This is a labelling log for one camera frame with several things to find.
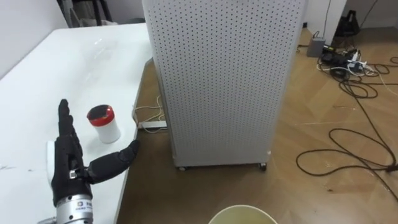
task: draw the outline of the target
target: perforated panel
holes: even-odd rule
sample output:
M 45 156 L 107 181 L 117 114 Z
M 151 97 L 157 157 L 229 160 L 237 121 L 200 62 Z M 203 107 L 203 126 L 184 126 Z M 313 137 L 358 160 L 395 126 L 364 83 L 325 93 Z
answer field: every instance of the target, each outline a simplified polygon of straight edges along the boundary
M 146 0 L 176 166 L 267 162 L 306 0 Z

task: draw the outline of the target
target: red lid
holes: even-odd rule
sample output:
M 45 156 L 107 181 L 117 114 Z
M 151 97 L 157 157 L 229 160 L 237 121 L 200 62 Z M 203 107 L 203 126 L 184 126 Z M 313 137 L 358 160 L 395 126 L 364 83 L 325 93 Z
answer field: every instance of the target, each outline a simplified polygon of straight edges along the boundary
M 114 112 L 110 105 L 99 105 L 87 113 L 87 118 L 93 126 L 101 127 L 114 119 Z

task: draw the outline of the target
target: white table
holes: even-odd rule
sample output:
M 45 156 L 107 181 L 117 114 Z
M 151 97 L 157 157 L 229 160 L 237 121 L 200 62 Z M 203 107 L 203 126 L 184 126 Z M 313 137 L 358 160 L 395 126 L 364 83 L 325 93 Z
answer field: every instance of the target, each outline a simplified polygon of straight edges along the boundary
M 45 143 L 58 136 L 62 98 L 70 103 L 85 165 L 136 137 L 131 115 L 151 57 L 145 24 L 60 29 L 0 80 L 0 223 L 55 215 Z M 86 118 L 100 104 L 115 110 L 122 136 L 114 144 L 100 143 Z M 116 222 L 126 176 L 92 186 L 95 223 Z

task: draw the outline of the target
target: robotic hand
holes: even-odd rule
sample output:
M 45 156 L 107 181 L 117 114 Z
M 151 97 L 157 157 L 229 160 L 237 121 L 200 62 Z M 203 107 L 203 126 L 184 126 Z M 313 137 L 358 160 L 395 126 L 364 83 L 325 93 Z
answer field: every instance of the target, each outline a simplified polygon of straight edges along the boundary
M 59 137 L 47 143 L 47 174 L 53 191 L 57 216 L 39 224 L 92 224 L 91 184 L 98 184 L 125 171 L 136 158 L 139 142 L 127 148 L 99 157 L 83 165 L 83 151 L 69 114 L 68 101 L 58 107 Z

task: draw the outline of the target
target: wooden floor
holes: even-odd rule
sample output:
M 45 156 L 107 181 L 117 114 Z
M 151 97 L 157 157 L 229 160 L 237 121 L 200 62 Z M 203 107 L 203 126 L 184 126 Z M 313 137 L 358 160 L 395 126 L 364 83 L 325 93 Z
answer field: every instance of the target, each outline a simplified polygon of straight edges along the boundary
M 307 44 L 309 34 L 302 34 Z M 369 29 L 356 38 L 363 59 L 387 63 L 398 56 L 398 32 Z M 212 216 L 230 205 L 258 207 L 280 224 L 370 224 L 398 223 L 398 202 L 375 176 L 361 169 L 343 170 L 327 177 L 304 174 L 296 156 L 309 149 L 334 148 L 328 138 L 332 128 L 350 128 L 376 138 L 355 100 L 316 68 L 317 60 L 297 53 L 284 105 L 272 145 L 266 173 L 255 166 L 204 167 L 186 172 L 173 165 L 167 132 L 139 132 L 142 146 L 129 171 L 120 224 L 207 224 Z M 378 78 L 369 78 L 380 82 Z M 385 75 L 398 83 L 398 68 Z M 377 129 L 398 154 L 398 96 L 376 87 L 379 97 L 361 100 Z M 391 87 L 398 93 L 398 87 Z M 153 65 L 146 69 L 139 106 L 155 105 L 158 95 Z M 145 119 L 157 111 L 140 111 Z M 370 140 L 353 134 L 335 136 L 349 150 L 380 163 L 390 162 L 386 151 Z M 358 164 L 342 155 L 323 153 L 302 159 L 306 169 L 324 172 L 334 167 Z M 382 177 L 398 194 L 398 173 Z

